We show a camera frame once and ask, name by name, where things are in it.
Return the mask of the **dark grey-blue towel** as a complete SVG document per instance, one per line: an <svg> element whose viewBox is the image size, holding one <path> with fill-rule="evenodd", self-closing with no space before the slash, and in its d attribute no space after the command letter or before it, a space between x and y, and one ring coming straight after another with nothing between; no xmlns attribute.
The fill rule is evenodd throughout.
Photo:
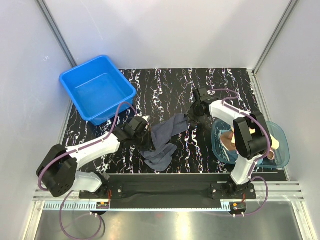
<svg viewBox="0 0 320 240"><path fill-rule="evenodd" d="M155 150L141 150L145 164L151 169L162 172L172 162L172 155L177 146L170 143L172 137L188 129L188 116L184 113L175 114L169 120L151 128L151 140Z"/></svg>

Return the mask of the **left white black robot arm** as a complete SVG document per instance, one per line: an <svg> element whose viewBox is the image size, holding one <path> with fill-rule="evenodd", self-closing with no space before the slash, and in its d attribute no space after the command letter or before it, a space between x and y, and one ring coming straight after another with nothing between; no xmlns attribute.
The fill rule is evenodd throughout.
<svg viewBox="0 0 320 240"><path fill-rule="evenodd" d="M105 198L111 191L109 176L82 172L80 168L102 156L114 154L123 147L152 150L150 116L134 116L112 132L69 148L54 145L36 170L38 184L55 198L70 191L80 191L90 198Z"/></svg>

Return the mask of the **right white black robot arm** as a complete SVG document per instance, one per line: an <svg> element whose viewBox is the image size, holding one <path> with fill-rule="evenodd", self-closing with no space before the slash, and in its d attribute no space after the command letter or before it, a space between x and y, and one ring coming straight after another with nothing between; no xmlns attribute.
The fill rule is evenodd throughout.
<svg viewBox="0 0 320 240"><path fill-rule="evenodd" d="M252 173L261 159L268 156L272 138L261 112L248 112L227 103L232 97L218 99L206 87L195 88L194 102L188 111L190 119L202 116L218 118L233 127L235 147L238 152L235 167L224 190L232 198L244 194L252 180Z"/></svg>

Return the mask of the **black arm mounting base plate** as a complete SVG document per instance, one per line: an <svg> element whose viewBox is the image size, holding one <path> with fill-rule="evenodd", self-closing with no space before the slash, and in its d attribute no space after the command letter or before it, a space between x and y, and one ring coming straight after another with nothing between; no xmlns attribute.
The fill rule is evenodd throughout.
<svg viewBox="0 0 320 240"><path fill-rule="evenodd" d="M147 196L201 196L214 200L255 200L252 183L236 185L227 173L182 174L111 174L102 193L81 191L81 199L103 199L110 190L113 199L137 195Z"/></svg>

